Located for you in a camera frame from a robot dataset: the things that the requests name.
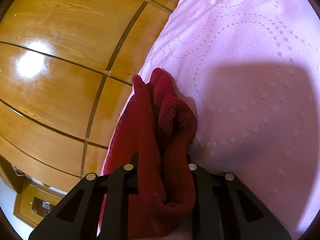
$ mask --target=black mount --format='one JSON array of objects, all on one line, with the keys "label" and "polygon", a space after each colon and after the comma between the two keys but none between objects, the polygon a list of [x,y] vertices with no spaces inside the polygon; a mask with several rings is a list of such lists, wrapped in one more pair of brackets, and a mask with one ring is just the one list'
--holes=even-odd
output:
[{"label": "black mount", "polygon": [[[191,164],[196,205],[193,240],[291,240],[289,233],[233,174],[212,175]],[[138,154],[112,174],[87,174],[40,222],[29,240],[127,240],[128,198],[138,195]],[[101,232],[97,237],[104,195]]]}]

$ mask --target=metal rivet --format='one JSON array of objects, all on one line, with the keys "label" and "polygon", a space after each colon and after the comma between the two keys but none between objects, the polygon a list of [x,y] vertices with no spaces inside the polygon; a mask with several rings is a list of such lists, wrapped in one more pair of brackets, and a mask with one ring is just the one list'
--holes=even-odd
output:
[{"label": "metal rivet", "polygon": [[197,165],[195,165],[195,164],[189,164],[189,169],[191,170],[191,171],[195,171],[196,169],[197,169]]},{"label": "metal rivet", "polygon": [[224,175],[224,177],[227,180],[234,180],[235,179],[235,176],[232,173],[227,173],[226,175]]},{"label": "metal rivet", "polygon": [[126,171],[131,171],[133,169],[133,165],[132,164],[126,164],[124,167],[123,167]]},{"label": "metal rivet", "polygon": [[89,173],[87,176],[85,176],[87,180],[94,180],[96,178],[96,174]]}]

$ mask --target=white quilted fabric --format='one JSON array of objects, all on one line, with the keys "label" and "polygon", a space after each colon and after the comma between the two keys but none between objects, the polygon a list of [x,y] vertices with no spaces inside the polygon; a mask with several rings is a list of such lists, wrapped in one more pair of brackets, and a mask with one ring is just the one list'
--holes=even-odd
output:
[{"label": "white quilted fabric", "polygon": [[[308,1],[180,0],[144,82],[157,67],[198,118],[193,162],[236,174],[298,239],[320,208],[320,21]],[[182,226],[164,239],[190,238]]]}]

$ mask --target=red fabric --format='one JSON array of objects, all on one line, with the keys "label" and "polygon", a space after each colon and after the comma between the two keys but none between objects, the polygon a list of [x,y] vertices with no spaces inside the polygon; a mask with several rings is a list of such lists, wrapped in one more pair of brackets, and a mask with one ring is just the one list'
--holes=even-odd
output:
[{"label": "red fabric", "polygon": [[162,69],[153,71],[148,84],[138,75],[132,80],[134,96],[119,120],[103,173],[138,152],[139,195],[129,196],[128,238],[167,236],[195,204],[186,152],[197,121]]}]

